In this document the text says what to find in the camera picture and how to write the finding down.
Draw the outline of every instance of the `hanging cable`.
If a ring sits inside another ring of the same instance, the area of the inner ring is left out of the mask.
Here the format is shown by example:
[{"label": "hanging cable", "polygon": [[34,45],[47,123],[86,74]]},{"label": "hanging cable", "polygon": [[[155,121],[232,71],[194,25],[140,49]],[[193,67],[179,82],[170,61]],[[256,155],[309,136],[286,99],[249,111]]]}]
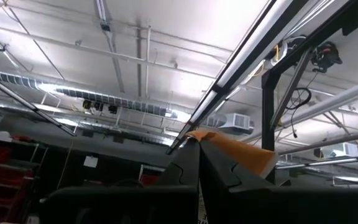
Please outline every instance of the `hanging cable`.
[{"label": "hanging cable", "polygon": [[[298,93],[298,98],[296,99],[296,100],[293,100],[293,99],[291,99],[291,106],[286,106],[286,112],[284,112],[284,114],[285,113],[287,113],[288,111],[290,111],[290,110],[293,110],[294,112],[291,114],[291,128],[292,128],[292,133],[293,133],[293,137],[294,138],[298,138],[298,135],[295,133],[295,129],[294,129],[294,127],[293,127],[293,121],[292,121],[292,119],[293,119],[293,116],[294,116],[294,114],[296,113],[296,111],[300,108],[300,107],[302,107],[302,106],[304,106],[304,105],[306,105],[306,104],[308,104],[309,102],[310,102],[310,99],[311,99],[311,96],[312,96],[312,94],[311,94],[311,91],[308,89],[308,87],[310,86],[310,84],[315,80],[315,78],[317,77],[317,75],[318,75],[318,72],[316,72],[316,74],[314,75],[314,77],[310,80],[310,82],[307,84],[307,86],[306,87],[300,87],[300,88],[296,88],[295,89],[295,91]],[[304,93],[304,92],[307,92],[307,94],[308,94],[308,97],[305,99],[305,100],[301,100],[301,96],[302,96],[302,94]]]}]

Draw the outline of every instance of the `paper sign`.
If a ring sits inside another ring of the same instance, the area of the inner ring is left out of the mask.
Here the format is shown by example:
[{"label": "paper sign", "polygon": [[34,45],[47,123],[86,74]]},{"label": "paper sign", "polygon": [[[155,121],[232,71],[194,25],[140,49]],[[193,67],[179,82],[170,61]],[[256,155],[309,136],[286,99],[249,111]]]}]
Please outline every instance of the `paper sign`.
[{"label": "paper sign", "polygon": [[206,217],[206,210],[204,205],[203,192],[201,190],[201,184],[198,184],[198,221],[197,224],[208,224],[208,219]]},{"label": "paper sign", "polygon": [[95,168],[98,165],[98,158],[87,156],[84,161],[84,166]]}]

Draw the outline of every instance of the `white ceiling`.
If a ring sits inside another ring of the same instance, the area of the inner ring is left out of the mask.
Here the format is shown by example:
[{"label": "white ceiling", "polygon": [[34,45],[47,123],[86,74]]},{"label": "white ceiling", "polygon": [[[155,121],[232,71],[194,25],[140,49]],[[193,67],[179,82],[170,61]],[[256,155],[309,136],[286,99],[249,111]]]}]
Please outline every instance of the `white ceiling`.
[{"label": "white ceiling", "polygon": [[[137,64],[119,60],[125,89],[125,93],[120,93],[110,57],[38,42],[42,50],[70,83],[86,86],[100,93],[154,102],[171,108],[182,108],[187,113],[191,113],[268,1],[107,0],[106,2],[108,16],[112,19],[111,28],[116,33],[119,54],[137,57],[136,40],[137,35],[140,35],[142,38],[140,54],[142,59],[145,59],[147,27],[151,26],[153,30],[149,54],[151,62],[168,67],[174,67],[177,63],[179,69],[204,76],[150,66],[149,94],[145,95],[145,65],[142,65],[142,81],[139,83]],[[302,27],[296,35],[310,34],[344,3],[345,1],[334,1],[318,17]],[[94,1],[10,0],[8,7],[4,9],[11,17],[12,9],[32,35],[69,44],[81,40],[81,46],[109,51],[108,40],[101,31]],[[0,27],[23,32],[19,24],[9,18],[1,8]],[[347,37],[343,37],[338,32],[330,40],[337,45],[344,63],[334,65],[327,74],[319,74],[310,88],[337,95],[358,85],[358,29]],[[32,40],[0,32],[0,43],[7,44],[8,51],[30,72],[26,72],[23,68],[15,68],[1,52],[0,71],[43,80],[49,79],[51,82],[61,79]],[[307,85],[314,77],[312,69],[312,66],[306,69],[300,85]],[[291,68],[282,75],[279,84],[280,96],[284,94],[293,71],[294,69]],[[141,96],[138,95],[139,85],[142,88]],[[253,78],[247,86],[247,90],[241,90],[234,95],[219,112],[247,114],[255,123],[255,131],[259,131],[262,102],[262,92],[259,90],[260,76]],[[8,87],[34,103],[40,103],[44,97],[41,91],[15,85],[8,85]],[[315,103],[331,97],[318,93],[313,95],[317,97],[312,99]],[[59,98],[62,99],[60,105],[62,108],[81,108],[81,100],[65,96]],[[56,106],[57,99],[48,96],[45,104]],[[358,111],[358,101],[352,105]],[[307,106],[300,108],[297,113],[305,108]],[[335,113],[335,115],[342,120],[342,114]],[[120,119],[122,123],[140,124],[142,117],[142,113],[125,111]],[[344,114],[343,120],[351,133],[358,132],[358,117]],[[180,131],[183,127],[182,122],[149,114],[145,116],[144,124],[153,129],[160,128],[161,131],[162,128]],[[330,124],[324,116],[296,124],[294,128],[297,130],[298,138],[294,139],[289,135],[286,139],[305,144],[344,134],[342,129]],[[285,129],[281,136],[290,133],[291,129]],[[278,150],[294,147],[297,145],[277,143]]]}]

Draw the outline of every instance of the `air duct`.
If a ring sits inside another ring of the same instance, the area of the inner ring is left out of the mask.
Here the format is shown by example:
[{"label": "air duct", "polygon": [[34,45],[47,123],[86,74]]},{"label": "air duct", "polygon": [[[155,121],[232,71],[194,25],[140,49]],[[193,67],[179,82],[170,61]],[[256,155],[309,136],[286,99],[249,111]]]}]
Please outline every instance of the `air duct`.
[{"label": "air duct", "polygon": [[190,118],[190,114],[182,111],[170,110],[157,105],[147,104],[139,101],[128,100],[116,96],[105,95],[102,93],[95,93],[88,90],[82,90],[79,88],[73,88],[70,86],[56,85],[50,82],[44,82],[36,80],[34,78],[22,77],[19,75],[13,75],[9,73],[0,72],[0,81],[6,83],[12,83],[19,86],[24,86],[34,90],[43,90],[51,93],[59,93],[66,96],[75,98],[82,98],[84,100],[90,100],[94,102],[100,102],[112,106],[120,106],[130,110],[136,110],[148,114],[154,114],[158,116],[177,119],[181,122],[187,122]]},{"label": "air duct", "polygon": [[[51,111],[46,110],[45,108],[39,108],[50,116],[59,120],[59,122],[73,126],[78,125],[78,128],[85,129],[92,132],[97,133],[108,133],[118,136],[122,136],[126,139],[131,139],[135,141],[143,141],[143,142],[150,142],[154,144],[164,144],[169,146],[173,138],[169,135],[162,135],[156,132],[151,131],[142,131],[139,127],[128,125],[128,128],[120,128],[116,126],[111,126],[106,124],[108,121],[105,120],[104,122],[100,120],[99,116],[91,115],[91,114],[78,114],[76,111],[70,111],[65,109],[60,109],[61,112],[51,114]],[[22,115],[22,117],[27,117],[29,114],[33,114],[33,111],[27,109],[24,106],[16,105],[14,103],[8,103],[5,101],[0,100],[0,114],[9,114],[10,112],[14,111],[16,114]]]},{"label": "air duct", "polygon": [[226,134],[252,134],[254,123],[249,116],[238,113],[219,114],[206,119],[201,125],[208,128],[218,128]]}]

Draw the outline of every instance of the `orange fabric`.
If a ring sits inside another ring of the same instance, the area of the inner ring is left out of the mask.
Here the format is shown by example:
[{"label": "orange fabric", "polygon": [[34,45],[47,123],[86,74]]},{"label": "orange fabric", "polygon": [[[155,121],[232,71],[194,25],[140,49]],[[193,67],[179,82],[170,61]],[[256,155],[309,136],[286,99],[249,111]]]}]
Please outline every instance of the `orange fabric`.
[{"label": "orange fabric", "polygon": [[191,131],[186,135],[195,137],[198,141],[208,140],[213,142],[228,156],[232,157],[239,164],[248,168],[256,175],[262,175],[267,167],[275,165],[276,153],[260,149],[244,142],[229,139],[222,134],[208,131]]}]

